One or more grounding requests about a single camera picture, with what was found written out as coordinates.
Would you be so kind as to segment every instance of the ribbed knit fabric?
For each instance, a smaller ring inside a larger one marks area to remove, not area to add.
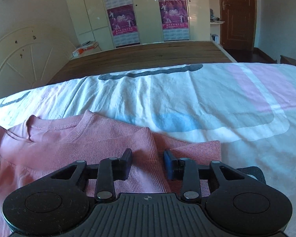
[[[220,160],[220,143],[187,143],[86,111],[83,115],[42,120],[32,115],[9,130],[0,127],[0,236],[10,230],[2,216],[2,203],[12,191],[76,160],[98,164],[109,157],[121,157],[126,148],[133,151],[133,164],[126,181],[115,181],[116,193],[178,192],[181,183],[164,176],[162,154],[170,149],[176,157],[199,164]],[[89,180],[92,196],[96,180]],[[202,196],[209,195],[201,181]]]

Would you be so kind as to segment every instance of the white wall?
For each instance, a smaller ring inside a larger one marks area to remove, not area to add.
[[[11,29],[36,22],[60,28],[78,44],[66,0],[0,0],[0,38]]]
[[[261,0],[258,48],[275,60],[296,59],[296,0]]]

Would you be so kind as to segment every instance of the bedsheet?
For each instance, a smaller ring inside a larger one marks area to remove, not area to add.
[[[220,140],[224,163],[258,166],[291,200],[286,234],[296,236],[295,66],[195,64],[74,79],[0,99],[0,125],[86,109],[186,141]]]

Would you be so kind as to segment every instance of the circular pad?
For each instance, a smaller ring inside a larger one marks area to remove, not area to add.
[[[259,214],[269,208],[270,202],[261,194],[247,192],[234,197],[234,206],[248,214]]]
[[[243,180],[225,181],[206,201],[205,209],[217,226],[236,235],[270,235],[292,216],[289,199],[272,187]]]
[[[62,197],[52,192],[38,192],[25,200],[26,207],[36,213],[47,213],[57,209],[62,204]]]
[[[35,187],[26,185],[5,199],[2,211],[12,231],[29,236],[56,235],[85,219],[89,201],[78,188],[63,180],[45,186],[45,190]]]

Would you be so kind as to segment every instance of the wooden bed frame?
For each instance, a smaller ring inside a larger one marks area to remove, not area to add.
[[[236,61],[221,46],[211,41],[140,44],[70,60],[49,84],[134,69],[218,62]]]

